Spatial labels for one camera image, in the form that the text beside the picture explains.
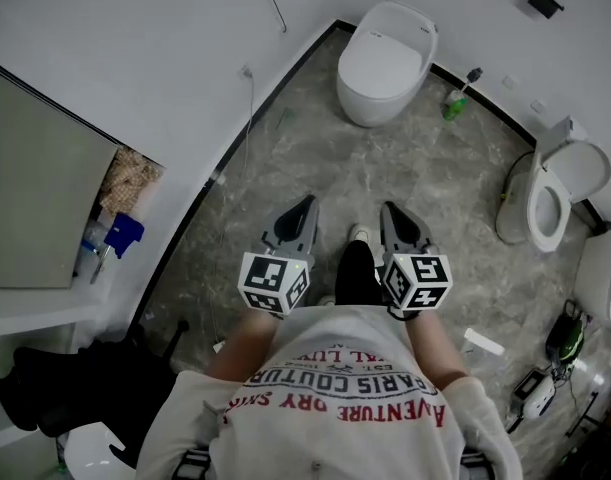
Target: toilet bowl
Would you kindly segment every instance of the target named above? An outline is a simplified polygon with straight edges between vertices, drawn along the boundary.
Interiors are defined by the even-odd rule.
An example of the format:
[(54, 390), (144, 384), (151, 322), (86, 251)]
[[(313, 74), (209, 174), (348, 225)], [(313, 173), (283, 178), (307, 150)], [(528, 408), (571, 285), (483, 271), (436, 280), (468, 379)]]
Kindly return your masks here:
[(382, 2), (361, 20), (338, 62), (336, 88), (347, 116), (365, 127), (396, 117), (436, 55), (438, 30), (425, 15)]
[(544, 252), (563, 239), (572, 204), (602, 189), (611, 176), (607, 155), (566, 117), (539, 137), (529, 172), (512, 177), (496, 217), (508, 244), (530, 240)]
[(585, 241), (574, 297), (583, 311), (611, 325), (611, 230)]
[(136, 472), (118, 460), (109, 445), (124, 448), (100, 422), (70, 431), (65, 445), (65, 464), (75, 480), (134, 480)]

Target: white wall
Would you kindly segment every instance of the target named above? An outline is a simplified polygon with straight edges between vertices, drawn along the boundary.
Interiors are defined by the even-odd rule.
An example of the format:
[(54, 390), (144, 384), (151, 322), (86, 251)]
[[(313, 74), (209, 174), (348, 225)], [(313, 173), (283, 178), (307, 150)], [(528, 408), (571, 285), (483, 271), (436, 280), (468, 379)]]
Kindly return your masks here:
[(0, 0), (0, 64), (165, 167), (145, 237), (101, 274), (126, 320), (189, 205), (248, 118), (335, 18), (332, 0)]
[[(381, 0), (340, 0), (341, 18), (358, 23)], [(438, 25), (436, 62), (464, 77), (481, 66), (476, 88), (537, 134), (574, 115), (611, 159), (611, 0), (564, 0), (564, 12), (534, 19), (527, 0), (397, 0)], [(501, 84), (512, 74), (520, 86)], [(529, 105), (547, 105), (542, 116)], [(611, 182), (592, 197), (611, 219)]]

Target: toilet seat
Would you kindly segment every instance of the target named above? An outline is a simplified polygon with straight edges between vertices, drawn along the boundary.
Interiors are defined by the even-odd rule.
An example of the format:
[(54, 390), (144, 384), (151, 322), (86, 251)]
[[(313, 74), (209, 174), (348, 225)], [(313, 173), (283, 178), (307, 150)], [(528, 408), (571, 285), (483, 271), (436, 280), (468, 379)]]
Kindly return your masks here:
[(413, 48), (374, 30), (366, 30), (343, 51), (338, 75), (365, 98), (396, 98), (416, 84), (423, 58)]
[(534, 244), (551, 252), (563, 238), (571, 205), (603, 188), (611, 166), (607, 155), (594, 144), (573, 141), (545, 157), (536, 154), (532, 172), (527, 228)]

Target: black cloth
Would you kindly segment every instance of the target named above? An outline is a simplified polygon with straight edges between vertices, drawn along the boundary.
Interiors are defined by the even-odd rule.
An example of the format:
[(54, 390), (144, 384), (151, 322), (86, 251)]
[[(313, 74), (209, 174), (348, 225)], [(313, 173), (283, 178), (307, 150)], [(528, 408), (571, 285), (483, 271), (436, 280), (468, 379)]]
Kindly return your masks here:
[(336, 273), (336, 305), (383, 305), (381, 285), (374, 277), (374, 258), (365, 242), (353, 240), (345, 248)]

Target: toilet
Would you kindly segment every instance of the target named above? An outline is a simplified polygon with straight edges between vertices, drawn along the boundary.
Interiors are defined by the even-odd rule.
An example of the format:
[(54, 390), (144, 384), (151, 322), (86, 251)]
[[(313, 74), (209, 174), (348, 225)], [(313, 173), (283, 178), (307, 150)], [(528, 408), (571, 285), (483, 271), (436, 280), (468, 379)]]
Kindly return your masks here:
[(585, 241), (574, 297), (583, 311), (611, 325), (611, 230)]
[(109, 448), (124, 448), (103, 423), (70, 430), (65, 445), (65, 464), (74, 480), (134, 480), (136, 471), (117, 459)]
[(406, 5), (381, 2), (359, 23), (338, 62), (336, 88), (347, 116), (372, 127), (396, 117), (432, 65), (438, 29)]
[(566, 117), (538, 138), (530, 171), (510, 180), (496, 217), (498, 236), (507, 244), (529, 240), (543, 252), (555, 251), (572, 204), (598, 192), (610, 177), (607, 155)]

